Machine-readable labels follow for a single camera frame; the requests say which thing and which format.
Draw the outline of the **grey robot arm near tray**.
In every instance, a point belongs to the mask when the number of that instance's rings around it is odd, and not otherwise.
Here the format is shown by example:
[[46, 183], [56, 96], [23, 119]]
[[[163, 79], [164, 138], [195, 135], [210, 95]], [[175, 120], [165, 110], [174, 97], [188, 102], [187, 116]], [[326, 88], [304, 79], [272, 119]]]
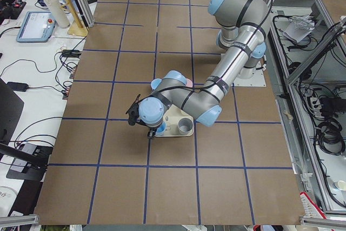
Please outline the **grey robot arm near tray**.
[[208, 13], [221, 27], [216, 42], [224, 52], [202, 86], [189, 87], [181, 72], [170, 70], [148, 97], [133, 103], [129, 115], [148, 127], [148, 138], [164, 130], [164, 115], [172, 106], [211, 127], [222, 112], [221, 100], [268, 34], [270, 7], [264, 0], [210, 0]]

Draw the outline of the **black gripper near tray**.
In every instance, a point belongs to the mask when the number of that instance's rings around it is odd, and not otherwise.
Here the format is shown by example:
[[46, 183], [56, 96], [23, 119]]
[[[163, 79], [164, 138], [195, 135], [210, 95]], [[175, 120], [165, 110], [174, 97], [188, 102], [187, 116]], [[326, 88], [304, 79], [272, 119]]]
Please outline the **black gripper near tray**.
[[161, 126], [161, 124], [146, 124], [146, 126], [149, 128], [147, 138], [155, 138], [156, 131]]

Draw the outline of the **white arm base plate near tray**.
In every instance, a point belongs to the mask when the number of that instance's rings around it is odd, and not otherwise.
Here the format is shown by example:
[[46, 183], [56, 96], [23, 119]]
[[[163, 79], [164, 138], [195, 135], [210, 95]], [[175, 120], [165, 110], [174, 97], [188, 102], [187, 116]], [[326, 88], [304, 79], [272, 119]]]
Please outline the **white arm base plate near tray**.
[[242, 68], [233, 81], [234, 87], [266, 87], [264, 71], [260, 62], [253, 68]]

